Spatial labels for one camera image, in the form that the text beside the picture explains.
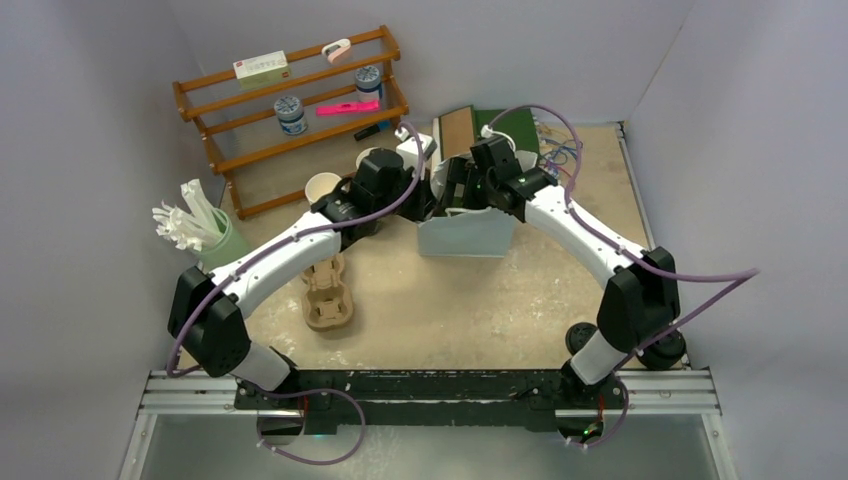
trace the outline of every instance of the green cup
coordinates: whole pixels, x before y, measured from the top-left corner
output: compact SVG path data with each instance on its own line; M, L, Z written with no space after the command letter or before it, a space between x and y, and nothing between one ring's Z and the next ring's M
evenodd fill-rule
M216 208L214 212L218 230L224 235L215 246L195 252L207 272L232 263L253 250L223 210Z

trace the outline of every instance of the wooden shelf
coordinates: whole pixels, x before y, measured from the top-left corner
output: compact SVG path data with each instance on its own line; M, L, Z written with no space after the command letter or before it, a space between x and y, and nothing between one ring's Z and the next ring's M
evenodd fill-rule
M189 80L186 82L173 83L174 101L177 105L177 112L180 114L180 117L182 117L184 121L194 122L195 126L197 127L197 130L200 133L201 141L203 142L204 148L206 150L206 155L209 160L209 166L215 173L223 175L226 179L227 189L229 190L230 195L233 198L233 205L235 207L236 214L239 216L239 218L244 219L245 217L264 212L265 210L268 210L270 208L278 207L280 205L285 205L286 203L299 200L303 198L303 191L300 190L296 192L291 192L279 198L275 198L273 200L261 203L259 205L243 208L241 199L238 195L238 189L236 188L235 180L232 174L234 170L244 167L246 165L251 165L256 162L266 160L282 153L289 152L296 148L300 148L315 142L320 142L322 140L335 137L337 135L344 135L355 130L361 130L369 125L373 125L375 123L379 123L385 120L390 120L392 125L396 126L398 122L400 122L400 117L409 113L409 105L406 103L406 97L400 90L400 87L397 84L397 80L395 80L394 73L392 70L392 61L400 59L400 49L391 31L389 31L389 28L385 25L381 25L380 28L376 30L360 33L358 35L354 35L348 38L350 39L351 44L354 45L379 39L382 42L384 51L382 53L368 58L364 58L362 60L357 60L355 62L349 62L342 65L330 67L320 72L312 73L309 75L294 77L285 82L281 82L263 88L258 88L256 90L251 90L248 92L239 93L228 98L224 98L199 106L193 106L191 104L187 92L206 88L222 82L235 80L235 71L230 69L225 70L223 72L214 73L212 75L207 75L205 77L197 78L194 80ZM321 48L324 45L325 44L316 45L314 47L306 48L296 52L286 53L286 58L289 64L292 64L296 61L303 60L305 58L320 55ZM328 128L322 131L310 133L308 135L300 135L288 141L281 142L271 147L263 148L256 152L241 155L236 158L227 159L224 157L220 147L215 141L214 135L230 131L245 125L249 125L251 123L259 122L267 118L274 117L274 109L269 108L211 126L207 126L201 118L201 115L204 114L249 102L257 98L273 95L290 88L298 87L343 73L351 72L367 65L377 64L382 64L383 67L383 89L386 93L386 95L384 96L384 106L386 108L385 110L376 112L366 117L357 117L356 119L351 120L350 122L346 122L342 125ZM342 95L347 95L355 91L355 85L347 85L341 88L320 93L318 95L313 95L311 97L304 98L301 101L304 107L307 107L316 103L340 97Z

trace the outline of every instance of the paper cup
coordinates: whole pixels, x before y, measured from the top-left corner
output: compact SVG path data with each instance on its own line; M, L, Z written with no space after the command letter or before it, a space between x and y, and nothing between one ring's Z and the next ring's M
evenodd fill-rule
M306 194L306 200L312 205L319 198L332 192L341 179L342 177L330 172L322 172L315 175L306 182L306 188L303 189L303 193Z

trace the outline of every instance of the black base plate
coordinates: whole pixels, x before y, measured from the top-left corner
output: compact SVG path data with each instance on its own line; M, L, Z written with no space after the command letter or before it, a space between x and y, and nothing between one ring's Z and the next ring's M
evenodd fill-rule
M521 426L532 432L558 431L556 410L586 410L587 423L597 415L599 396L605 408L621 408L610 376L579 397L561 388L559 370L300 370L295 382L278 391L333 388L347 392L362 406L369 425ZM266 399L244 385L236 394L239 410L298 408L297 399ZM339 425L358 425L353 406L337 395L309 397L306 434L334 434Z

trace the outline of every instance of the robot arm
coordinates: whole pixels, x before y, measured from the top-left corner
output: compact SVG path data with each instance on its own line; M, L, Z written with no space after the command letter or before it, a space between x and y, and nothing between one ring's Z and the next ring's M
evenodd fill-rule
M423 141L432 146L430 137ZM177 282L168 331L177 338L201 301L220 290L199 312L182 346L212 377L229 373L265 390L277 390L286 379L297 376L294 363L269 347L251 342L244 320L300 272L373 234L376 221L361 221L394 204L412 178L413 168L405 165L402 155L385 149L372 151L353 179L342 181L276 238L208 275L194 267L183 272ZM408 197L396 213L412 220L422 219L432 195L426 195L429 188L417 190L423 194ZM351 220L360 222L331 229L331 225ZM327 229L298 238L298 233L322 226ZM296 240L264 256L270 246L290 237ZM233 272L245 264L250 266L233 277Z
M642 252L642 260L649 265L674 272L674 259L666 250L647 252L573 200L566 205L565 189L538 167L522 171L503 137L481 140L471 147L471 153L481 173L478 190L485 202L556 239L604 287L598 329L562 367L567 386L580 391L598 384L641 342L680 315L677 282L646 272L620 252ZM589 233L574 213L597 232L615 239L619 248Z

